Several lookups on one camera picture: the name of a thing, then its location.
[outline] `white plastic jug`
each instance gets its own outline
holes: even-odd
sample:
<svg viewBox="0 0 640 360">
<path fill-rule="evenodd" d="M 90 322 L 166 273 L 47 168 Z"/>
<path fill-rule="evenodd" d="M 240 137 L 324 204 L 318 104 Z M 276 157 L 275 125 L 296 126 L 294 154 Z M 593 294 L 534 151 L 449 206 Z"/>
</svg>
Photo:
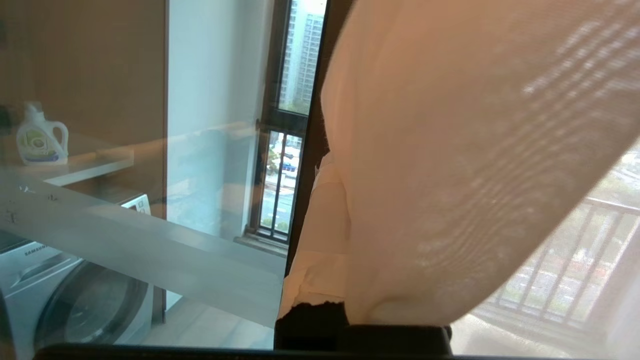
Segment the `white plastic jug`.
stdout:
<svg viewBox="0 0 640 360">
<path fill-rule="evenodd" d="M 53 129 L 62 132 L 58 141 Z M 18 151 L 25 165 L 61 165 L 68 160 L 67 127 L 59 121 L 47 121 L 39 102 L 27 102 L 24 108 L 24 121 L 16 136 Z"/>
</svg>

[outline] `white fabric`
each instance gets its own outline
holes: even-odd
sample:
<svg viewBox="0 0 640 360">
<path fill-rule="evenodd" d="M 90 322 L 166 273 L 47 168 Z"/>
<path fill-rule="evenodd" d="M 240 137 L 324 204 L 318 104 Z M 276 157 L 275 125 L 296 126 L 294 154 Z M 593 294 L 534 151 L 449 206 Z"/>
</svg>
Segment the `white fabric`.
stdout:
<svg viewBox="0 0 640 360">
<path fill-rule="evenodd" d="M 480 304 L 640 133 L 638 24 L 637 1 L 357 2 L 322 93 L 341 184 L 314 190 L 285 294 L 346 277 L 350 323 Z M 298 260 L 327 242 L 323 283 Z"/>
</svg>

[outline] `black frame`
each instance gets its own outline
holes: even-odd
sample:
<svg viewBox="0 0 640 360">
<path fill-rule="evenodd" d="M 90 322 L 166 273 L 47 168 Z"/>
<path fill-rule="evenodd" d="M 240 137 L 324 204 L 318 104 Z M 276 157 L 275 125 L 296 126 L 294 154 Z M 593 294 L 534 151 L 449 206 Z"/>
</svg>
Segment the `black frame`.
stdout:
<svg viewBox="0 0 640 360">
<path fill-rule="evenodd" d="M 297 136 L 302 139 L 301 151 L 300 151 L 300 164 L 298 165 L 298 178 L 296 178 L 296 188 L 294 194 L 298 193 L 298 179 L 300 178 L 300 169 L 304 164 L 304 147 L 305 147 L 305 135 L 307 133 L 307 124 L 309 116 L 304 114 L 295 113 L 287 110 L 281 110 L 278 105 L 280 103 L 280 85 L 282 80 L 282 71 L 284 68 L 285 50 L 287 44 L 287 34 L 289 29 L 289 15 L 291 12 L 291 0 L 275 0 L 273 7 L 273 20 L 271 25 L 271 39 L 269 40 L 269 55 L 267 60 L 266 70 L 266 86 L 264 92 L 264 100 L 262 106 L 262 118 L 257 120 L 256 128 L 258 132 L 258 146 L 257 157 L 255 162 L 255 177 L 253 182 L 252 193 L 252 208 L 250 214 L 249 225 L 246 229 L 247 233 L 257 234 L 261 237 L 275 240 L 280 243 L 288 243 L 291 235 L 291 229 L 293 224 L 294 209 L 296 207 L 296 198 L 292 203 L 291 218 L 289 219 L 289 231 L 283 232 L 276 230 L 276 214 L 278 207 L 278 198 L 280 195 L 280 185 L 282 179 L 282 166 L 284 164 L 285 145 L 287 143 L 288 136 Z M 323 22 L 323 30 L 321 35 L 319 59 L 323 53 L 323 38 L 326 31 L 326 15 Z M 318 74 L 320 66 L 316 67 L 316 76 L 314 80 L 314 89 L 312 92 L 311 108 L 314 103 L 317 102 L 319 88 Z M 280 168 L 278 169 L 278 181 L 275 190 L 275 203 L 273 209 L 273 218 L 271 221 L 271 227 L 266 227 L 260 224 L 260 215 L 262 213 L 262 198 L 264 195 L 267 164 L 268 164 L 268 152 L 269 152 L 269 137 L 272 131 L 283 133 L 282 148 L 280 149 Z"/>
<path fill-rule="evenodd" d="M 34 360 L 523 360 L 509 356 L 440 356 L 429 354 L 381 354 L 370 352 L 314 352 L 286 350 L 238 350 L 230 348 L 170 348 L 151 346 L 60 345 L 39 351 Z"/>
</svg>

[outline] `bottle handle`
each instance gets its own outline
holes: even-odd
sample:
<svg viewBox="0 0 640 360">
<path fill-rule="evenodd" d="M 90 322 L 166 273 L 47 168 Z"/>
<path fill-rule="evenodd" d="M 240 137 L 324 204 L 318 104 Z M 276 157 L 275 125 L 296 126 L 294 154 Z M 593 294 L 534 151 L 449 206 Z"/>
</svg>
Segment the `bottle handle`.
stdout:
<svg viewBox="0 0 640 360">
<path fill-rule="evenodd" d="M 65 155 L 69 155 L 69 150 L 67 147 L 69 142 L 69 130 L 67 129 L 67 126 L 61 123 L 60 121 L 53 121 L 51 126 L 57 127 L 62 132 L 62 141 L 60 142 L 60 146 L 62 147 L 62 151 L 65 152 Z"/>
</svg>

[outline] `samsung logo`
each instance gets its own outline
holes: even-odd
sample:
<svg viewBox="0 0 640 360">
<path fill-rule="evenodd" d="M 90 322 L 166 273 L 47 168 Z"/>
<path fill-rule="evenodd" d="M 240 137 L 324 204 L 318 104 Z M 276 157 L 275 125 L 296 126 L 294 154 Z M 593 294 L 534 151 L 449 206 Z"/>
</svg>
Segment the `samsung logo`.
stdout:
<svg viewBox="0 0 640 360">
<path fill-rule="evenodd" d="M 40 245 L 39 247 L 35 247 L 35 248 L 33 248 L 33 249 L 29 250 L 29 251 L 25 251 L 24 255 L 25 256 L 29 256 L 29 255 L 33 254 L 34 252 L 38 252 L 38 251 L 40 251 L 40 250 L 42 250 L 42 249 L 44 249 L 46 247 L 48 247 L 48 246 Z"/>
</svg>

